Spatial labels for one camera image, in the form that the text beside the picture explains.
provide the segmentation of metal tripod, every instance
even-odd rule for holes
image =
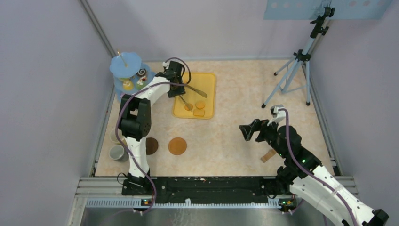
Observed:
[[[302,89],[306,87],[306,105],[311,104],[311,94],[310,94],[310,58],[311,55],[309,54],[309,49],[311,48],[312,44],[314,43],[316,37],[318,34],[325,35],[328,30],[328,26],[323,28],[323,23],[327,17],[332,17],[334,15],[334,8],[330,7],[324,7],[324,13],[322,16],[318,16],[316,20],[312,21],[311,24],[315,24],[315,27],[313,31],[311,32],[310,38],[307,41],[305,47],[303,49],[298,50],[298,53],[294,53],[294,56],[286,63],[284,64],[280,69],[278,69],[275,73],[274,76],[277,76],[279,72],[281,72],[285,67],[287,67],[290,63],[291,66],[287,70],[287,72],[284,74],[284,76],[281,78],[280,82],[277,84],[277,86],[274,88],[273,92],[269,95],[269,97],[266,99],[264,104],[262,105],[262,108],[265,108],[268,102],[271,100],[273,95],[277,92],[278,89],[281,90],[281,93],[286,94],[298,89]],[[294,76],[296,75],[296,72],[298,71],[299,67],[304,64],[305,65],[305,76],[306,76],[306,85],[287,90],[289,85],[292,82],[292,79],[294,79]],[[281,85],[283,82],[286,81],[286,84],[282,88]]]

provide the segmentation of yellow tray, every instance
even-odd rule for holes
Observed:
[[[188,73],[184,73],[183,82],[188,81]],[[175,104],[173,105],[172,114],[177,118],[187,118],[187,119],[210,119],[215,113],[215,91],[216,91],[216,77],[213,73],[191,73],[191,82],[189,83],[193,88],[204,91],[208,97],[202,97],[198,93],[192,91],[189,88],[184,88],[186,93],[182,95],[184,100],[192,104],[192,110],[185,110],[185,105],[181,98],[175,97]],[[204,116],[193,115],[194,110],[197,109],[195,103],[197,101],[205,101],[205,107],[202,109],[205,111]]]

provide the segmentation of round brown mat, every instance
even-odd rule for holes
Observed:
[[[181,155],[187,149],[187,143],[183,138],[173,138],[168,145],[169,151],[174,155]]]
[[[149,137],[145,140],[145,147],[147,155],[154,154],[158,150],[158,141]]]

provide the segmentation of white wall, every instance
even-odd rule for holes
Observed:
[[[110,57],[77,0],[0,2],[0,225],[65,225]]]
[[[378,21],[334,21],[311,60],[343,172],[397,225],[399,2]]]
[[[263,20],[266,0],[89,0],[114,48],[145,61],[290,57],[309,21]]]

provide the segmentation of gray mug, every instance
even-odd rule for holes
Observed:
[[[126,162],[129,159],[129,156],[122,145],[114,145],[110,149],[109,156],[112,160],[119,162]]]

